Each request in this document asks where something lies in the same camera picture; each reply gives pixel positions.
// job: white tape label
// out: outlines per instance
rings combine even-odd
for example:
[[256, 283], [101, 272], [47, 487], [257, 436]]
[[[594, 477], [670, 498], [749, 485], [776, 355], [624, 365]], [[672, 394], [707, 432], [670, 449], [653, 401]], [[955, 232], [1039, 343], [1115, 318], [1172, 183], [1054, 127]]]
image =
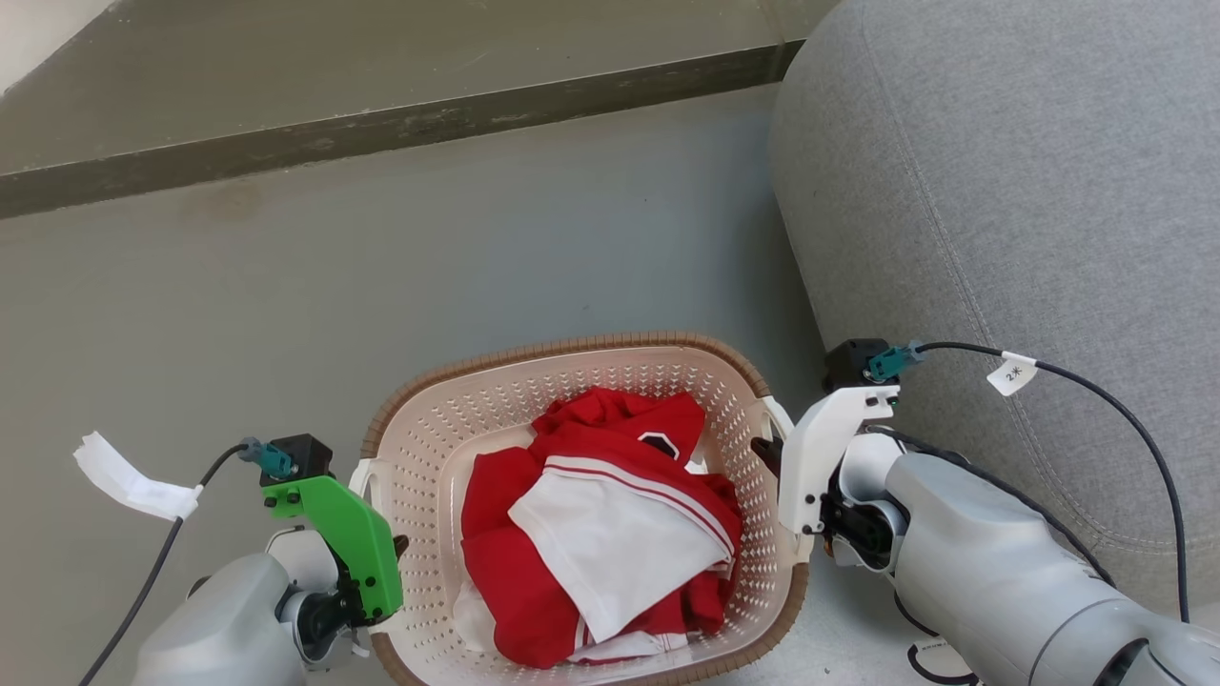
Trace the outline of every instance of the white tape label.
[[173, 521], [187, 519], [199, 507], [203, 486], [187, 488], [152, 481], [118, 454], [96, 431], [81, 439], [73, 457], [94, 486], [128, 508]]
[[1005, 398], [1025, 387], [1038, 374], [1037, 360], [1004, 352], [1004, 364], [987, 375], [987, 381]]

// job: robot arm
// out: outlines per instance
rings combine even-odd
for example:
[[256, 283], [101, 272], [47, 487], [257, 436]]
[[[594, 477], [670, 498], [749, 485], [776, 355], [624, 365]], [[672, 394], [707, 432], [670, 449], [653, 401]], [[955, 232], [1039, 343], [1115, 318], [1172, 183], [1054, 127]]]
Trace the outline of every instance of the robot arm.
[[782, 448], [780, 521], [884, 575], [991, 686], [1220, 684], [1220, 636], [1157, 615], [1061, 548], [1046, 520], [943, 458], [860, 433], [898, 386], [836, 391]]
[[301, 435], [239, 457], [262, 470], [264, 504], [316, 531], [277, 533], [266, 553], [205, 579], [140, 647], [137, 686], [301, 686], [339, 666], [355, 630], [403, 605], [398, 555], [406, 537], [329, 474], [331, 450]]

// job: teal connector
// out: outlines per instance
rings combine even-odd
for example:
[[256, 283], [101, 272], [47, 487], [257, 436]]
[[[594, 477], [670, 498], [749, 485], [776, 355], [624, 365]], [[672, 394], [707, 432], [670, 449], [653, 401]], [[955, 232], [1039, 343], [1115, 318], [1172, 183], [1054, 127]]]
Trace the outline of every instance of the teal connector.
[[869, 376], [874, 382], [881, 383], [894, 378], [906, 367], [922, 363], [926, 355], [915, 352], [921, 344], [911, 341], [905, 348], [894, 347], [872, 358], [869, 360]]
[[293, 459], [288, 457], [288, 453], [271, 443], [262, 443], [257, 438], [244, 438], [242, 442], [249, 446], [237, 454], [242, 461], [259, 465], [264, 474], [276, 480], [284, 480], [293, 475]]

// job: laundry basket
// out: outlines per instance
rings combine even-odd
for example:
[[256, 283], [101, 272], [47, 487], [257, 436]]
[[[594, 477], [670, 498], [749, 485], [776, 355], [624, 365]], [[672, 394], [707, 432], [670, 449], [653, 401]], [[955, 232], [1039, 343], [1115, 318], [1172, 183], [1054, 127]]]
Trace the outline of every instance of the laundry basket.
[[[612, 664], [520, 666], [467, 649], [453, 621], [464, 579], [461, 507], [475, 457], [532, 439], [529, 422], [590, 386], [665, 397], [691, 393], [708, 424], [695, 463], [737, 487], [744, 518], [737, 587], [723, 629], [660, 655]], [[403, 686], [680, 685], [747, 665], [773, 648], [805, 597], [809, 543], [776, 522], [777, 483], [749, 448], [792, 422], [759, 372], [705, 336], [603, 336], [520, 348], [450, 365], [401, 387], [368, 427], [351, 488], [410, 537], [399, 560], [404, 607], [373, 627]]]

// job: gray fabric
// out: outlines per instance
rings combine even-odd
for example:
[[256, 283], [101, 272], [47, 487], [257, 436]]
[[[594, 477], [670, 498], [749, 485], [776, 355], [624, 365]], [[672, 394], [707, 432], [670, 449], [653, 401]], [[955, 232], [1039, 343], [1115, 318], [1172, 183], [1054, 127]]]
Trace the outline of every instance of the gray fabric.
[[[1114, 392], [1181, 492], [1191, 597], [1220, 599], [1220, 5], [847, 0], [781, 90], [776, 193], [828, 345], [956, 339]], [[1043, 372], [937, 352], [899, 425], [1052, 508], [1176, 612], [1172, 526], [1137, 435]]]

